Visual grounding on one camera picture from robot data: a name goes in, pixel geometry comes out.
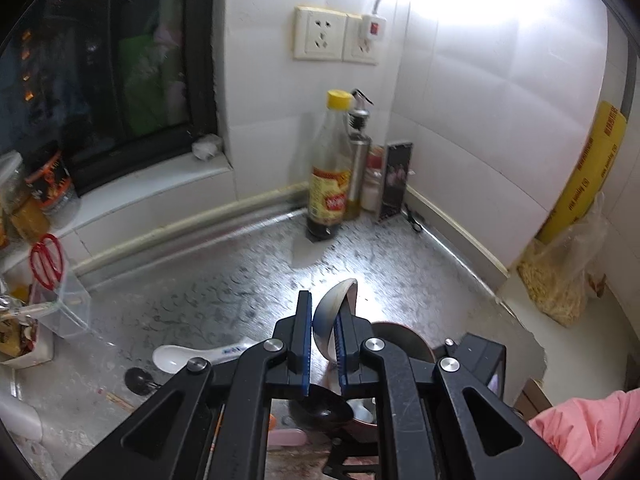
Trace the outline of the pink sleeve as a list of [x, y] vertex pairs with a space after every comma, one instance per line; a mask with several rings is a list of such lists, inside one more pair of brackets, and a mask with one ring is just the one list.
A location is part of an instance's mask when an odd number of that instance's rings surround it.
[[617, 390], [601, 400], [573, 398], [528, 422], [582, 479], [599, 479], [639, 421], [639, 390]]

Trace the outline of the pink handled knife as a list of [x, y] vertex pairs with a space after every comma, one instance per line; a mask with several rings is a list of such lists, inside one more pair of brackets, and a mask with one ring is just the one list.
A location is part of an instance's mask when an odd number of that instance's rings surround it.
[[273, 429], [268, 432], [268, 448], [298, 448], [307, 443], [304, 430], [297, 428]]

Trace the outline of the white wall socket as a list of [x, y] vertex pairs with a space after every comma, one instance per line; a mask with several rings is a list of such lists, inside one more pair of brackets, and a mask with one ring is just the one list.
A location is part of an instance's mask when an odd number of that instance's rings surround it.
[[341, 61], [347, 14], [313, 6], [295, 9], [293, 56], [299, 61]]

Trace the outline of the wooden chopsticks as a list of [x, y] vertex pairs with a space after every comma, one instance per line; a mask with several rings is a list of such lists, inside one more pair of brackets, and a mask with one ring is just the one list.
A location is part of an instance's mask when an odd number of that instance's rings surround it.
[[127, 413], [132, 413], [136, 409], [132, 404], [122, 399], [120, 396], [116, 396], [115, 393], [111, 393], [111, 391], [107, 391], [102, 388], [99, 388], [98, 393], [101, 396], [104, 396], [104, 398], [109, 400], [111, 403], [119, 406], [122, 410], [126, 411]]

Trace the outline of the smartphone leaning on wall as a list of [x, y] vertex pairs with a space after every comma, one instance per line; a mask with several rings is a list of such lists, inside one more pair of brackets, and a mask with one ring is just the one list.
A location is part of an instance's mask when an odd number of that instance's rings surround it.
[[401, 212], [410, 176], [412, 142], [395, 142], [385, 149], [382, 166], [378, 222], [395, 217]]

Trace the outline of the bag of dried noodles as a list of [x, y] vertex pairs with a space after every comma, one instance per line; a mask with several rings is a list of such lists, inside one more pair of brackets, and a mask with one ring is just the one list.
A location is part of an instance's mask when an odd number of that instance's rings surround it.
[[604, 201], [604, 193], [597, 192], [580, 220], [547, 245], [533, 240], [516, 266], [536, 308], [565, 328], [578, 321], [587, 305], [588, 271], [608, 235]]

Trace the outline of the black plastic ladle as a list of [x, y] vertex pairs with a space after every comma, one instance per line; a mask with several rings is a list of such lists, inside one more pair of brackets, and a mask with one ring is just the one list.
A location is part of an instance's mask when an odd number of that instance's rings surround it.
[[331, 430], [354, 419], [347, 401], [328, 388], [311, 384], [308, 396], [298, 402], [305, 414], [305, 424], [318, 430]]

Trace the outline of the red metal utensil canister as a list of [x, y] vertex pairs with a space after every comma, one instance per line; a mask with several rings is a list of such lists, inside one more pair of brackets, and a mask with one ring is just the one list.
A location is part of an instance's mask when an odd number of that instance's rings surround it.
[[419, 366], [426, 366], [431, 372], [434, 364], [433, 352], [422, 337], [406, 326], [376, 322], [372, 328], [375, 336], [385, 344], [378, 352], [364, 352], [369, 361], [382, 367], [381, 375], [385, 379], [376, 399], [378, 422], [362, 424], [353, 419], [341, 427], [318, 430], [305, 424], [305, 414], [298, 404], [299, 401], [291, 401], [288, 404], [290, 417], [299, 427], [323, 432], [328, 436], [335, 436], [345, 430], [353, 436], [363, 436], [367, 441], [375, 439], [378, 430], [382, 429], [390, 433], [386, 439], [397, 444], [415, 434], [421, 438], [426, 435], [426, 423], [411, 359], [416, 358]]

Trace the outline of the small black measuring spoon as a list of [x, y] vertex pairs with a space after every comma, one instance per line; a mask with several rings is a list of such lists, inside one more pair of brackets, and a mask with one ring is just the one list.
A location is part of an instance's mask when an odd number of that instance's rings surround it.
[[152, 375], [140, 367], [128, 368], [124, 375], [124, 382], [125, 386], [137, 396], [150, 396], [160, 388], [160, 384], [153, 379]]

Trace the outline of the vinegar bottle yellow cap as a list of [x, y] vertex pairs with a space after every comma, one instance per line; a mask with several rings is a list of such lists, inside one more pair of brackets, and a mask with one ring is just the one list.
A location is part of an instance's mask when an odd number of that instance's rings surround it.
[[330, 240], [340, 228], [352, 177], [348, 111], [352, 95], [326, 92], [326, 114], [311, 150], [307, 231], [313, 240]]

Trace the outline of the white ceramic soup spoon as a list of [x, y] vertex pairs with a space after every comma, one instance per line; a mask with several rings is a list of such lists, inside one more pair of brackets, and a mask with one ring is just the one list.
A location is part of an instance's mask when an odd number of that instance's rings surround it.
[[362, 424], [373, 424], [375, 422], [374, 414], [367, 409], [362, 399], [348, 400], [347, 403], [352, 408], [354, 419]]

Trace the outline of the yellow cling film roll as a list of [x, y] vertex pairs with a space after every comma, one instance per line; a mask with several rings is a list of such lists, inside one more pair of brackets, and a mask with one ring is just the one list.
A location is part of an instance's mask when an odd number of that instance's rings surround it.
[[542, 244], [551, 243], [586, 214], [611, 171], [626, 127], [626, 118], [620, 110], [608, 101], [601, 101], [578, 162], [537, 234]]

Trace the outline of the crumpled tissue on sill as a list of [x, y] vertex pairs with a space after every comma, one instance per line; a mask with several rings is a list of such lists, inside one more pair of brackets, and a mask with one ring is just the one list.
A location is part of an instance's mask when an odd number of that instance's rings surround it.
[[224, 140], [216, 134], [202, 136], [192, 144], [193, 156], [205, 162], [219, 155], [224, 150]]

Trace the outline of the white tray with packets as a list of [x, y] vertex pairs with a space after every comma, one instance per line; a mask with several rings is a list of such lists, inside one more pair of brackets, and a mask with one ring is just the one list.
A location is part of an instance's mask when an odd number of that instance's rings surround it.
[[53, 360], [53, 333], [32, 318], [18, 318], [1, 311], [1, 364], [12, 370], [38, 366]]

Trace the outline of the white MAX plastic spoon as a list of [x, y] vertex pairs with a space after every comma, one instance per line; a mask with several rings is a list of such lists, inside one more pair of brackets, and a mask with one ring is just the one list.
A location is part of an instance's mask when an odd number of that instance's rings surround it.
[[164, 344], [153, 351], [152, 361], [162, 372], [175, 375], [192, 359], [202, 358], [213, 365], [221, 364], [237, 359], [245, 350], [253, 347], [254, 344], [255, 341], [247, 337], [235, 344], [206, 350], [186, 348], [176, 344]]

